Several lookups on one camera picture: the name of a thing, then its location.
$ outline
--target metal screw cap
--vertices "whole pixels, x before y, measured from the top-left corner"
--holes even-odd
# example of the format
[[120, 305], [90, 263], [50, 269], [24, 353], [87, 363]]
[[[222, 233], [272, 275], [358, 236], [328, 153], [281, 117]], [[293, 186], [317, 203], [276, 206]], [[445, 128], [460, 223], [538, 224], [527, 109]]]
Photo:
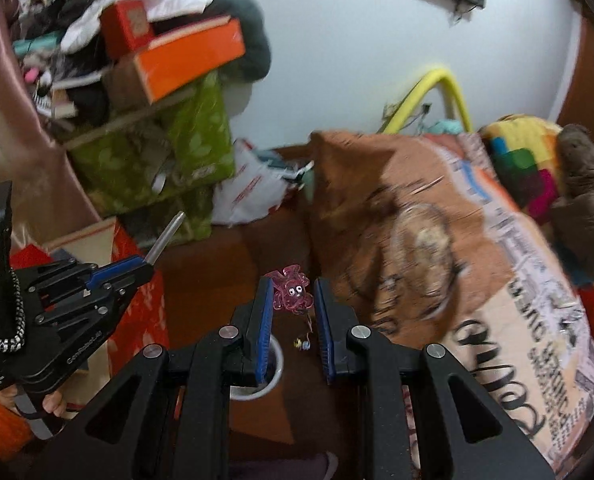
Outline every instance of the metal screw cap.
[[426, 347], [426, 352], [431, 357], [434, 357], [436, 359], [441, 359], [443, 356], [446, 355], [446, 348], [444, 348], [440, 344], [433, 343], [432, 345], [428, 345]]
[[236, 326], [226, 325], [219, 329], [219, 336], [224, 339], [234, 339], [239, 334], [239, 329]]
[[358, 339], [366, 339], [371, 335], [371, 329], [364, 325], [356, 325], [350, 329], [350, 333]]
[[161, 348], [161, 345], [151, 343], [148, 346], [144, 346], [141, 353], [146, 359], [154, 359], [155, 357], [159, 357], [163, 351], [164, 349]]

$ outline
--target white cup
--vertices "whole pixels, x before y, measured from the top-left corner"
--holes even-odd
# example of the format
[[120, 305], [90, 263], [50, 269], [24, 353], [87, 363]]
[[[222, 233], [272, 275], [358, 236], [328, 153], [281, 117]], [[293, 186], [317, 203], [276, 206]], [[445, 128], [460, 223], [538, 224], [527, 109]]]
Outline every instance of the white cup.
[[282, 378], [283, 374], [283, 352], [282, 347], [279, 346], [279, 341], [275, 339], [275, 336], [270, 336], [270, 355], [269, 359], [275, 356], [275, 373], [268, 384], [260, 384], [256, 388], [250, 388], [246, 386], [231, 386], [231, 400], [255, 400], [259, 399], [266, 394], [270, 393], [272, 389], [277, 386], [279, 379]]

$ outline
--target pink curtain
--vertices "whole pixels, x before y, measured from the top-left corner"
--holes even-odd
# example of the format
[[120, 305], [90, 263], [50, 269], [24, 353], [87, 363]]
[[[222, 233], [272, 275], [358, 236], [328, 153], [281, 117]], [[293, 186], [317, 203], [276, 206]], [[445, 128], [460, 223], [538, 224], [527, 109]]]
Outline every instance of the pink curtain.
[[83, 228], [99, 216], [65, 150], [43, 130], [11, 47], [0, 0], [0, 182], [13, 181], [13, 243], [40, 244]]

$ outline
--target cardboard box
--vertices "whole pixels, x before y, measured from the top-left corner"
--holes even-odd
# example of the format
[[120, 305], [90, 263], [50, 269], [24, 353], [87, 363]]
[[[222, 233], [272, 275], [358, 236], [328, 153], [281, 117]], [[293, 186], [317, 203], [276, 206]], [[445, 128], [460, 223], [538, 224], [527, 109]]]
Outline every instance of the cardboard box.
[[154, 39], [141, 0], [120, 0], [106, 7], [99, 17], [108, 57], [119, 60]]
[[142, 107], [245, 53], [239, 20], [222, 16], [161, 35], [104, 75], [116, 110]]

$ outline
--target teal cloth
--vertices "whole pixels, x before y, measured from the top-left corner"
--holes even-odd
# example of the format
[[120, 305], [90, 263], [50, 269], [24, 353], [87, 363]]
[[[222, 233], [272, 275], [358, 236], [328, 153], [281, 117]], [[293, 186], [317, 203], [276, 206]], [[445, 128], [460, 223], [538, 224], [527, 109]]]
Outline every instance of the teal cloth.
[[464, 132], [464, 127], [462, 123], [455, 119], [442, 119], [441, 121], [437, 121], [437, 123], [433, 124], [428, 130], [429, 134], [462, 134]]
[[59, 41], [63, 37], [63, 32], [51, 32], [45, 36], [34, 38], [33, 40], [17, 40], [13, 41], [14, 55], [23, 57], [29, 52], [34, 52], [40, 48], [52, 50], [57, 48]]

